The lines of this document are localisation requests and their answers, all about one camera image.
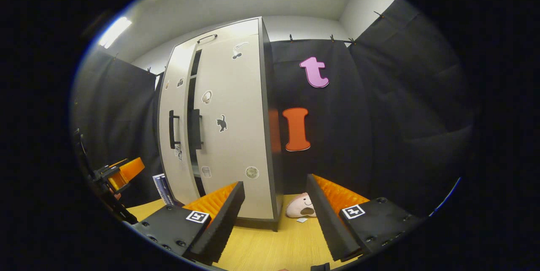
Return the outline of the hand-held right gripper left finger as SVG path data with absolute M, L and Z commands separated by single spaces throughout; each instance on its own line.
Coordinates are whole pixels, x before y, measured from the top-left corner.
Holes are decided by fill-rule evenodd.
M 245 200 L 243 182 L 235 182 L 194 202 L 166 205 L 131 225 L 131 230 L 176 257 L 218 263 Z

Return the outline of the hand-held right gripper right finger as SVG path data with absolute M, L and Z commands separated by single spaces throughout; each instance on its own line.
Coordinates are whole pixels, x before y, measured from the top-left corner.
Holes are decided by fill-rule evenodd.
M 387 198 L 369 200 L 312 173 L 306 190 L 333 260 L 368 259 L 422 224 Z

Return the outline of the white cabinet door wide handle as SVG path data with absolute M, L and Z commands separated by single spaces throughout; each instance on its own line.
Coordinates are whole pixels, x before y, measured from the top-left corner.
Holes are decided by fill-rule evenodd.
M 194 87 L 201 148 L 196 150 L 206 193 L 243 182 L 238 216 L 274 221 L 273 177 L 264 45 L 259 34 L 200 48 Z

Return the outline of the white cabinet door slim handle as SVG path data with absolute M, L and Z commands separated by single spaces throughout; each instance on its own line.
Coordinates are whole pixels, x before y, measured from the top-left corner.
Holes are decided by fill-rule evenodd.
M 196 51 L 196 44 L 186 49 L 179 46 L 174 48 L 159 89 L 159 152 L 173 199 L 182 204 L 200 198 L 190 158 L 187 129 L 189 83 Z M 181 117 L 175 120 L 175 139 L 181 141 L 175 149 L 171 149 L 169 143 L 170 110 Z

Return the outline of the pink plush toy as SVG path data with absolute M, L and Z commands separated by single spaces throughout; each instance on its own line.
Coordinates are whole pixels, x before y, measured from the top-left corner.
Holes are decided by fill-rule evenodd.
M 316 217 L 316 211 L 307 192 L 297 195 L 286 207 L 289 218 Z

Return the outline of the black backdrop cloth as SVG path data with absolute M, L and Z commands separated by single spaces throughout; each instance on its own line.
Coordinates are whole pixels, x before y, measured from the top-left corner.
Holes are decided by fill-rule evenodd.
M 467 169 L 478 106 L 434 23 L 394 0 L 350 46 L 324 39 L 270 46 L 284 194 L 304 192 L 314 173 L 419 217 L 438 209 Z M 70 102 L 89 170 L 141 157 L 145 169 L 121 193 L 127 208 L 159 199 L 155 79 L 93 52 Z

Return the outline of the narrow ceiling light panel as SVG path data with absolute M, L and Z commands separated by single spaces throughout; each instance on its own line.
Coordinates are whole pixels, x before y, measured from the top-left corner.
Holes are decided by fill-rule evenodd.
M 122 16 L 116 19 L 116 21 L 114 21 L 114 23 L 112 23 L 108 27 L 108 29 L 106 29 L 106 31 L 104 31 L 104 33 L 102 34 L 102 36 L 100 37 L 98 41 L 98 45 L 102 46 L 105 49 L 110 48 L 110 46 L 114 44 L 114 42 L 119 38 L 119 36 L 123 34 L 123 32 L 127 30 L 127 28 L 131 24 L 132 24 L 132 21 L 130 21 L 125 16 Z

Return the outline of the white cabinet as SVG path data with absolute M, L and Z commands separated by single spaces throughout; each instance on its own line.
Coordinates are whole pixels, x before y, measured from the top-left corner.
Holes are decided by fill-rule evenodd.
M 279 131 L 279 122 L 278 122 L 278 111 L 277 111 L 277 107 L 275 103 L 275 94 L 273 92 L 272 48 L 271 48 L 270 40 L 268 38 L 267 30 L 266 30 L 262 17 L 260 17 L 260 21 L 259 21 L 258 34 L 262 38 L 263 48 L 264 48 L 264 69 L 265 69 L 264 77 L 266 79 L 267 94 L 268 94 L 270 140 L 271 140 L 271 152 L 272 152 L 272 160 L 273 160 L 273 177 L 274 177 L 274 183 L 275 183 L 276 198 L 278 200 L 277 205 L 276 205 L 277 215 L 274 221 L 255 221 L 255 220 L 249 220 L 249 219 L 242 219 L 239 216 L 238 216 L 238 219 L 245 226 L 254 225 L 254 226 L 258 226 L 262 228 L 268 228 L 273 231 L 277 231 L 278 222 L 281 217 L 283 194 L 284 194 L 283 187 L 282 187 L 282 169 L 281 169 L 281 160 L 280 160 L 281 141 L 280 141 L 280 131 Z M 197 68 L 198 68 L 200 56 L 201 56 L 200 48 L 197 45 L 196 45 L 196 48 L 197 48 L 197 51 L 195 52 L 194 61 L 193 61 L 192 69 L 191 69 L 190 83 L 189 83 L 189 93 L 188 93 L 188 103 L 187 103 L 188 112 L 194 109 L 194 87 L 195 87 L 196 76 L 197 76 Z M 202 183 L 203 181 L 201 177 L 201 171 L 197 164 L 196 150 L 192 150 L 189 148 L 189 151 L 190 151 L 190 158 L 191 158 L 191 163 L 193 167 L 193 173 L 195 176 L 195 182 L 197 182 L 196 178 L 199 178 L 202 184 L 202 189 L 205 192 L 204 185 Z

